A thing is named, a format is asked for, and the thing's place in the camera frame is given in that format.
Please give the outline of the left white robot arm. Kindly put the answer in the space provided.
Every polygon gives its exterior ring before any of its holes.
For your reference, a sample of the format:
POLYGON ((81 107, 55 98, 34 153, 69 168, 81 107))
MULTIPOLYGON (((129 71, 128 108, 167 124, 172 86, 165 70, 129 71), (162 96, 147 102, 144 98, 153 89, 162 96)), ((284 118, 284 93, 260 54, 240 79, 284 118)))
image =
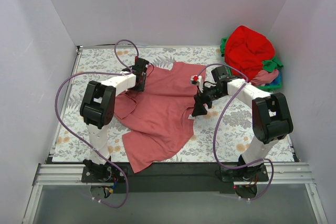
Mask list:
POLYGON ((111 168, 105 163, 110 158, 107 129, 113 118, 116 97, 128 90, 144 91, 149 64, 145 59, 136 58, 130 69, 102 82, 90 81, 87 85, 80 115, 87 125, 89 143, 93 147, 89 160, 97 164, 93 175, 100 182, 108 181, 112 175, 111 168))

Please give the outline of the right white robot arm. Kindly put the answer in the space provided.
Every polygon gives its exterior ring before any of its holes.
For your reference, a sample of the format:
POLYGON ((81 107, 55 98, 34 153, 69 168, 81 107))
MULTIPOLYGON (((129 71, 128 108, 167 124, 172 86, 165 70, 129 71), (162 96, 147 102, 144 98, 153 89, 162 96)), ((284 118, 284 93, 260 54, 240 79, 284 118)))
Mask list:
POLYGON ((269 93, 248 83, 244 76, 233 76, 225 65, 215 65, 212 70, 214 84, 206 87, 200 74, 192 75, 190 83, 197 86, 194 95, 192 116, 206 115, 212 102, 229 95, 237 98, 252 110, 254 137, 250 146, 241 154, 238 165, 230 167, 238 170, 242 180, 251 180, 273 146, 293 131, 293 123, 287 100, 282 93, 269 93))

